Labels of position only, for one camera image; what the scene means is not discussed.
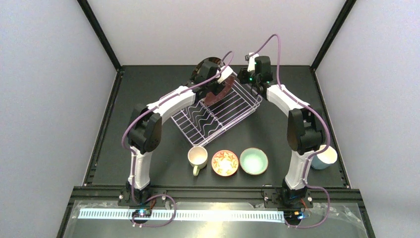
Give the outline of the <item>black striped rim dinner plate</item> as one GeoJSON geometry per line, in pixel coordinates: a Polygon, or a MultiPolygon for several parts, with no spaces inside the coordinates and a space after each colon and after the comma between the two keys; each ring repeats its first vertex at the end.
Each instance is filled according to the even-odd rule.
{"type": "Polygon", "coordinates": [[[221,62],[222,60],[217,57],[209,57],[202,60],[194,68],[190,80],[194,84],[199,84],[215,76],[218,72],[220,72],[221,62]]]}

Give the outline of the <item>white wire dish rack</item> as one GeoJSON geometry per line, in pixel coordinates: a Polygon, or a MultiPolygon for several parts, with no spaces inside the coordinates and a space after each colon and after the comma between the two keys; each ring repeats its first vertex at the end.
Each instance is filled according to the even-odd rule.
{"type": "Polygon", "coordinates": [[[199,101],[171,119],[192,146],[205,146],[254,113],[262,100],[250,85],[235,78],[229,93],[217,103],[207,106],[199,101]]]}

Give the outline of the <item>pink dotted plate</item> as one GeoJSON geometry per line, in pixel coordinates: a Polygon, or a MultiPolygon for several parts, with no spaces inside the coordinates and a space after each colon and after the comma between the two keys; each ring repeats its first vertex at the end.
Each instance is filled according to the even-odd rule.
{"type": "Polygon", "coordinates": [[[235,78],[235,76],[231,75],[222,83],[217,83],[216,88],[206,94],[204,104],[206,106],[211,106],[223,99],[232,89],[233,84],[235,82],[235,78]]]}

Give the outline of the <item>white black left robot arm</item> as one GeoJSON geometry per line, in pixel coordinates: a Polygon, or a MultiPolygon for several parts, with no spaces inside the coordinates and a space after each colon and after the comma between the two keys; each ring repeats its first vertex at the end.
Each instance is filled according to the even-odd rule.
{"type": "Polygon", "coordinates": [[[162,125],[183,108],[207,96],[219,96],[233,73],[228,65],[206,59],[198,65],[186,85],[179,86],[158,101],[133,109],[128,128],[121,139],[131,152],[131,171],[126,189],[134,204],[149,199],[150,167],[153,151],[161,142],[162,125]]]}

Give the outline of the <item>light blue mug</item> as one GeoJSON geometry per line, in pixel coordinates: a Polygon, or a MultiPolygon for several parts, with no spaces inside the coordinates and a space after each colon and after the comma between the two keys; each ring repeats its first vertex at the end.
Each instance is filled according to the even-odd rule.
{"type": "Polygon", "coordinates": [[[329,146],[324,152],[313,157],[311,167],[315,170],[324,170],[333,165],[337,159],[337,151],[329,146]]]}

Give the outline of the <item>cream mug green handle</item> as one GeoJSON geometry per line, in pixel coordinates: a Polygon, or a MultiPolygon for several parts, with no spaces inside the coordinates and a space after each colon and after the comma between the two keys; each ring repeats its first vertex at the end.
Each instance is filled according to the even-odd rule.
{"type": "Polygon", "coordinates": [[[193,167],[193,176],[197,177],[200,170],[207,166],[208,152],[202,146],[194,146],[188,151],[187,158],[193,167]]]}

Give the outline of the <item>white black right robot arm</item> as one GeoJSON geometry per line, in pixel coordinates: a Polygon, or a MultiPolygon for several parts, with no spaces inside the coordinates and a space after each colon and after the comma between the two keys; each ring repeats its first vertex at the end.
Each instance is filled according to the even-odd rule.
{"type": "Polygon", "coordinates": [[[279,200],[284,206],[291,207],[306,196],[312,158],[320,151],[321,145],[330,141],[329,132],[321,112],[297,98],[284,84],[272,84],[274,77],[268,56],[250,53],[245,60],[248,66],[237,74],[240,83],[249,84],[258,95],[276,105],[288,119],[287,142],[292,154],[279,200]]]}

